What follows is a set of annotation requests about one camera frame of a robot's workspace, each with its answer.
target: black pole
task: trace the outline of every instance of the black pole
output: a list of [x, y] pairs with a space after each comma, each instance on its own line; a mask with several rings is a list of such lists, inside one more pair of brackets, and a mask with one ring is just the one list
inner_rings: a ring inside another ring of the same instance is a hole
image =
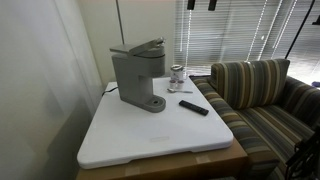
[[187, 6], [187, 10], [193, 10], [195, 2], [196, 2], [196, 0], [189, 0], [188, 1], [188, 6]]
[[217, 0], [210, 0], [208, 10], [214, 11], [216, 9], [216, 5], [217, 5]]
[[291, 52], [291, 49], [292, 49], [294, 43], [296, 43], [296, 40], [297, 40], [297, 38], [298, 38], [298, 36], [299, 36], [299, 34], [300, 34], [300, 31], [301, 31], [301, 29], [303, 28], [304, 23], [306, 22], [309, 14], [310, 14], [310, 12], [311, 12], [311, 9], [312, 9], [312, 7], [313, 7], [314, 2], [315, 2], [315, 0], [312, 1], [311, 5], [310, 5], [310, 8], [309, 8], [309, 11], [307, 12], [306, 16], [304, 17], [304, 20], [302, 21], [302, 24], [301, 24], [301, 26], [300, 26], [297, 34], [296, 34], [296, 37], [294, 37], [293, 42], [291, 43], [291, 46], [290, 46], [290, 48], [289, 48], [289, 50], [288, 50], [288, 52], [287, 52], [287, 55], [286, 55], [285, 59], [287, 59], [287, 57], [289, 56], [289, 54], [290, 54], [290, 52]]
[[122, 30], [122, 22], [121, 22], [121, 16], [120, 16], [120, 9], [119, 9], [119, 2], [116, 0], [117, 4], [117, 11], [118, 11], [118, 19], [119, 19], [119, 25], [120, 25], [120, 33], [121, 33], [121, 39], [122, 39], [122, 44], [124, 44], [124, 37], [123, 37], [123, 30]]
[[319, 15], [317, 21], [313, 22], [312, 25], [320, 25], [320, 15]]

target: metal can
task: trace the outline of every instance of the metal can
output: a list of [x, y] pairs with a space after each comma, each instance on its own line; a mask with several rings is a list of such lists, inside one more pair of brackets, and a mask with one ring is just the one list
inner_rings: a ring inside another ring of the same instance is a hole
[[176, 81], [183, 80], [183, 69], [184, 67], [181, 65], [171, 66], [171, 79]]

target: remote control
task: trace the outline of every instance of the remote control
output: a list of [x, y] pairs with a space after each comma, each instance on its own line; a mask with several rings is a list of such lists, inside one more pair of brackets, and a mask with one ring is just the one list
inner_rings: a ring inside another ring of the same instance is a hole
[[187, 101], [184, 101], [184, 100], [180, 101], [180, 102], [179, 102], [179, 105], [180, 105], [180, 106], [183, 106], [183, 107], [185, 107], [185, 108], [188, 108], [188, 109], [190, 109], [190, 110], [192, 110], [192, 111], [194, 111], [194, 112], [197, 112], [197, 113], [199, 113], [199, 114], [202, 114], [202, 115], [204, 115], [204, 116], [206, 116], [206, 115], [209, 113], [208, 110], [206, 110], [206, 109], [204, 109], [204, 108], [201, 108], [201, 107], [199, 107], [199, 106], [197, 106], [197, 105], [194, 105], [194, 104], [192, 104], [192, 103], [189, 103], [189, 102], [187, 102]]

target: cable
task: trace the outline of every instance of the cable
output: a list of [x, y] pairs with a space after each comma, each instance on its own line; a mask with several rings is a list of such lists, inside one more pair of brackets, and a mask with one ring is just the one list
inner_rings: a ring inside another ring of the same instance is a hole
[[109, 91], [103, 92], [103, 93], [102, 93], [102, 96], [103, 96], [105, 93], [107, 93], [107, 92], [112, 92], [112, 91], [115, 90], [115, 89], [118, 89], [118, 87], [115, 87], [115, 88], [110, 89]]

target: striped cushion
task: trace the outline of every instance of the striped cushion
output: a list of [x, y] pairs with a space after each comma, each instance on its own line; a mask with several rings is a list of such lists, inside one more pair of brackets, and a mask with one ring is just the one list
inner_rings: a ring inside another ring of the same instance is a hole
[[283, 90], [289, 64], [285, 59], [215, 63], [210, 82], [233, 109], [269, 105]]
[[309, 139], [313, 131], [276, 105], [236, 111], [257, 132], [280, 159], [278, 168], [284, 174], [285, 162], [294, 154], [294, 145]]
[[312, 129], [320, 123], [320, 91], [287, 77], [280, 106]]
[[192, 77], [208, 102], [232, 131], [234, 137], [248, 154], [246, 179], [263, 179], [278, 165], [279, 160], [268, 145], [244, 122], [239, 115], [210, 86], [206, 78]]

